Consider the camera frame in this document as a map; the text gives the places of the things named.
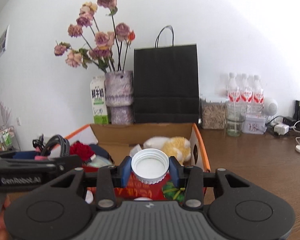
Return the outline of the person hand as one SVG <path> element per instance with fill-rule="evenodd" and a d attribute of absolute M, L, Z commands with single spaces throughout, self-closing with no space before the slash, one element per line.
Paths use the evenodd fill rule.
<path fill-rule="evenodd" d="M 5 202 L 2 206 L 1 212 L 0 212 L 0 240 L 8 240 L 10 239 L 10 236 L 6 230 L 6 225 L 4 222 L 4 212 L 7 207 L 9 207 L 11 201 L 9 196 L 6 196 Z"/>

